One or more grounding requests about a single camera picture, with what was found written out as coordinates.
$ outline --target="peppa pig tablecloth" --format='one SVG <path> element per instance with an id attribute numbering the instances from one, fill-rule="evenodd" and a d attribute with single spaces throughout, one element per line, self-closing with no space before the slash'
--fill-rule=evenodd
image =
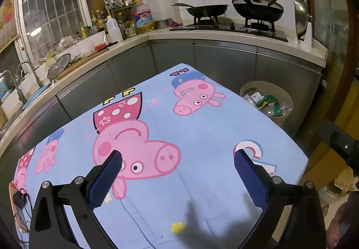
<path id="1" fill-rule="evenodd" d="M 14 183 L 35 203 L 42 182 L 69 183 L 119 150 L 123 166 L 94 210 L 118 248 L 238 248 L 261 214 L 234 167 L 239 148 L 291 184 L 307 163 L 264 114 L 180 64 L 55 131 L 19 160 Z"/>

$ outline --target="trash can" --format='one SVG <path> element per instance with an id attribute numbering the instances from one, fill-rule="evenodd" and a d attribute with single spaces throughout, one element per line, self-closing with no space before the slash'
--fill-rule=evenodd
<path id="1" fill-rule="evenodd" d="M 293 106 L 294 108 L 293 100 L 292 98 L 290 98 L 289 94 L 286 91 L 284 91 L 282 88 L 278 87 L 277 85 L 268 82 L 253 81 L 244 84 L 241 90 L 239 91 L 239 94 L 241 97 L 243 97 L 246 94 L 252 95 L 255 92 L 259 92 L 262 96 L 273 95 L 278 98 L 278 102 L 280 105 L 282 105 L 285 102 L 291 104 L 291 106 Z M 281 126 L 288 116 L 290 116 L 290 114 L 280 117 L 270 116 L 269 118 L 272 121 L 274 121 L 277 125 Z"/>

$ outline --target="blue basin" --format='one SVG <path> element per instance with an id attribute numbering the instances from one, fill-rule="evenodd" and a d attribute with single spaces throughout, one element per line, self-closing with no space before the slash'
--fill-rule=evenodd
<path id="1" fill-rule="evenodd" d="M 42 86 L 39 90 L 37 90 L 30 98 L 29 100 L 24 104 L 23 110 L 25 110 L 29 105 L 35 101 L 37 97 L 39 97 L 48 87 L 51 86 L 51 81 L 46 83 L 44 86 Z"/>

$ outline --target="gas stove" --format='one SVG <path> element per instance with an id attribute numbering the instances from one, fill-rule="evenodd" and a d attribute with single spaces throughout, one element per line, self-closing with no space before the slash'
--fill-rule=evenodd
<path id="1" fill-rule="evenodd" d="M 210 19 L 194 19 L 193 24 L 171 28 L 170 31 L 185 31 L 185 30 L 215 30 L 215 31 L 229 31 L 237 33 L 247 33 L 262 37 L 273 38 L 276 40 L 288 42 L 287 36 L 283 31 L 276 30 L 273 22 L 252 22 L 245 24 L 237 23 L 220 23 L 217 17 Z"/>

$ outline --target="metal screw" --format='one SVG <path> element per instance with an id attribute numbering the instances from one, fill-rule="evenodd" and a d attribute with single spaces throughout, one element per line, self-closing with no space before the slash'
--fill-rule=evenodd
<path id="1" fill-rule="evenodd" d="M 74 180 L 74 182 L 75 182 L 76 184 L 81 184 L 82 182 L 84 182 L 84 178 L 81 177 L 81 176 L 76 177 L 75 180 Z"/>
<path id="2" fill-rule="evenodd" d="M 43 182 L 42 183 L 42 188 L 48 188 L 48 186 L 50 185 L 50 182 L 48 182 L 48 181 L 45 181 L 45 182 Z"/>
<path id="3" fill-rule="evenodd" d="M 280 178 L 279 176 L 273 176 L 273 177 L 272 177 L 272 181 L 273 181 L 275 184 L 281 184 L 281 183 L 282 183 L 282 178 Z"/>
<path id="4" fill-rule="evenodd" d="M 308 188 L 312 189 L 314 187 L 314 184 L 313 184 L 313 182 L 308 181 L 308 182 L 306 182 L 306 186 Z"/>

